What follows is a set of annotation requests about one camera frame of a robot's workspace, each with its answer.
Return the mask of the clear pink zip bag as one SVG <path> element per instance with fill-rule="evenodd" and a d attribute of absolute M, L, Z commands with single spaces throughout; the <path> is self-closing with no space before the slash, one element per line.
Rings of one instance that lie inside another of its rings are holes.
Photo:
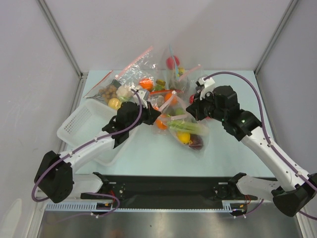
<path fill-rule="evenodd" d="M 176 90 L 151 94 L 151 105 L 160 112 L 155 125 L 158 131 L 168 132 L 180 145 L 200 156 L 209 141 L 209 128 L 205 121 L 196 121 L 186 111 L 188 104 L 181 96 L 182 92 Z"/>

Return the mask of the fake celery stalk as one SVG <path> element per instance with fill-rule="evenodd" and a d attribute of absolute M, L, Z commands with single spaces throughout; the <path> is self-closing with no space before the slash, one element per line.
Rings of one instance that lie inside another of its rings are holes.
<path fill-rule="evenodd" d="M 203 124 L 184 121 L 184 120 L 171 120 L 167 123 L 169 129 L 190 134 L 206 136 L 209 133 L 209 128 Z"/>

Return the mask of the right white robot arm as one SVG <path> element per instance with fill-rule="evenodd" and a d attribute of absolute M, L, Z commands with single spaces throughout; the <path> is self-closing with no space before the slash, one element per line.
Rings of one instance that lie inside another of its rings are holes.
<path fill-rule="evenodd" d="M 231 86 L 196 93 L 186 109 L 196 120 L 207 117 L 222 123 L 225 131 L 252 150 L 274 174 L 276 181 L 238 173 L 229 181 L 229 195 L 240 199 L 252 195 L 274 203 L 288 217 L 295 216 L 316 195 L 317 176 L 296 165 L 265 134 L 264 124 L 250 111 L 240 108 Z"/>

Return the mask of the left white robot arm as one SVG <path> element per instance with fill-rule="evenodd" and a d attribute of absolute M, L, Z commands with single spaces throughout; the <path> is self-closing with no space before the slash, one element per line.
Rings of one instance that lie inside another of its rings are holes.
<path fill-rule="evenodd" d="M 31 197 L 40 189 L 54 203 L 65 200 L 75 187 L 75 173 L 104 151 L 112 150 L 129 137 L 129 132 L 141 124 L 152 125 L 161 113 L 150 103 L 147 106 L 125 102 L 101 132 L 90 141 L 62 153 L 47 152 L 34 178 Z"/>

